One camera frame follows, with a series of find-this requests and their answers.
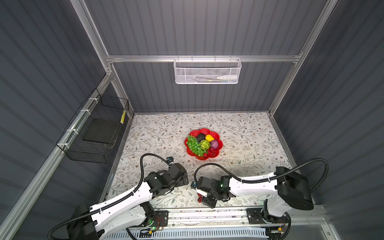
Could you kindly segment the green grape bunch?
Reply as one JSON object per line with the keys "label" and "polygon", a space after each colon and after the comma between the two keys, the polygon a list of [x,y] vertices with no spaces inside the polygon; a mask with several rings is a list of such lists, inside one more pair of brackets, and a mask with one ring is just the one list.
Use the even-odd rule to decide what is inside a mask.
{"label": "green grape bunch", "polygon": [[203,157],[204,153],[207,153],[207,151],[202,151],[200,149],[199,142],[194,136],[187,137],[187,147],[192,153],[194,153],[198,157]]}

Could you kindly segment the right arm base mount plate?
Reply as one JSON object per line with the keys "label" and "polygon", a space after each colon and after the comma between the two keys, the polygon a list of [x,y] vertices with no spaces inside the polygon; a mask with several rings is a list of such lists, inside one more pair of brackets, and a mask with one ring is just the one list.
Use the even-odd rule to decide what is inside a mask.
{"label": "right arm base mount plate", "polygon": [[287,214],[282,217],[275,217],[269,214],[263,208],[248,208],[246,209],[247,217],[250,224],[288,224],[289,218]]}

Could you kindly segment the dark avocado fake fruit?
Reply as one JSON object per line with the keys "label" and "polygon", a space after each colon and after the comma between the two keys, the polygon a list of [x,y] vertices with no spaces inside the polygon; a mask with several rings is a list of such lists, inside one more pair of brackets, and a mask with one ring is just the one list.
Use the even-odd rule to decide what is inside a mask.
{"label": "dark avocado fake fruit", "polygon": [[200,143],[202,140],[206,139],[206,135],[203,133],[200,133],[196,136],[197,141]]}

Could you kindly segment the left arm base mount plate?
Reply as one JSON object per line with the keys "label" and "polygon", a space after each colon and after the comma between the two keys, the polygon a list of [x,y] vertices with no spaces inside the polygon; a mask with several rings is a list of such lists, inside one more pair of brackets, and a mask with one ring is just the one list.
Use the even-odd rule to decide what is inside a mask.
{"label": "left arm base mount plate", "polygon": [[154,211],[140,224],[145,228],[163,228],[168,226],[169,211]]}

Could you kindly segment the purple fig fake fruit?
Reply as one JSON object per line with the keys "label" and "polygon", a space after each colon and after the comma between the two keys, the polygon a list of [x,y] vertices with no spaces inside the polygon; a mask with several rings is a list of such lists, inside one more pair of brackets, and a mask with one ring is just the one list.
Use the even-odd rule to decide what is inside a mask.
{"label": "purple fig fake fruit", "polygon": [[211,148],[213,148],[214,150],[218,149],[219,148],[219,142],[217,140],[212,140],[210,142],[210,146]]}

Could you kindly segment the green custard apple fake fruit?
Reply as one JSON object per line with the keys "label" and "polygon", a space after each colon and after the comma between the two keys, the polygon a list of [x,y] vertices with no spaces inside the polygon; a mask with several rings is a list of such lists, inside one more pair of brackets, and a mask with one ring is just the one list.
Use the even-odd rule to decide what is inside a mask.
{"label": "green custard apple fake fruit", "polygon": [[202,140],[200,143],[199,143],[199,146],[200,146],[200,149],[202,151],[207,151],[211,146],[210,146],[210,142],[208,142],[207,140]]}

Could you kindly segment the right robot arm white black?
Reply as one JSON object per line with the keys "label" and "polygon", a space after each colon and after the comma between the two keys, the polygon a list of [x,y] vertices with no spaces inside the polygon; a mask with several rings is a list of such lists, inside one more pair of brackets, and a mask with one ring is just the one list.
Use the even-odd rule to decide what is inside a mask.
{"label": "right robot arm white black", "polygon": [[212,209],[218,201],[227,202],[250,194],[270,196],[263,207],[266,217],[280,218],[291,209],[314,209],[308,179],[285,167],[276,167],[274,172],[263,176],[241,178],[228,174],[219,180],[200,177],[191,188],[200,196],[201,202]]}

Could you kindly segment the dark cherry pair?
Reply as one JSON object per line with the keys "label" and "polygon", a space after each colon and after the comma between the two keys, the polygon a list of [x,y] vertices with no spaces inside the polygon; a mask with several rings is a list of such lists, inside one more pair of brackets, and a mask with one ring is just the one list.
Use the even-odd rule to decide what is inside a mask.
{"label": "dark cherry pair", "polygon": [[210,157],[210,158],[215,158],[217,156],[217,152],[214,148],[209,148],[207,150],[207,155]]}

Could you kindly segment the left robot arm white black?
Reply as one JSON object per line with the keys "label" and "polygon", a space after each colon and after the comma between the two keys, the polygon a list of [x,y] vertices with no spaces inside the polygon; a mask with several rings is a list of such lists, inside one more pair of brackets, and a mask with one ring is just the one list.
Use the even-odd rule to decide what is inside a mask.
{"label": "left robot arm white black", "polygon": [[140,159],[141,178],[132,189],[108,201],[93,206],[80,205],[73,221],[66,225],[71,240],[102,240],[131,227],[154,227],[163,224],[150,201],[171,193],[189,183],[186,169],[172,157],[163,160],[168,168],[144,174],[144,159]]}

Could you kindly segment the yellow lemon fake fruit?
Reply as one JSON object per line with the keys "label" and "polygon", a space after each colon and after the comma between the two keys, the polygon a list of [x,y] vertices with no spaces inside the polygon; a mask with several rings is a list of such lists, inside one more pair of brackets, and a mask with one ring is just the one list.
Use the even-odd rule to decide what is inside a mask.
{"label": "yellow lemon fake fruit", "polygon": [[206,135],[205,140],[207,140],[208,142],[211,142],[211,141],[214,141],[215,138],[212,135]]}

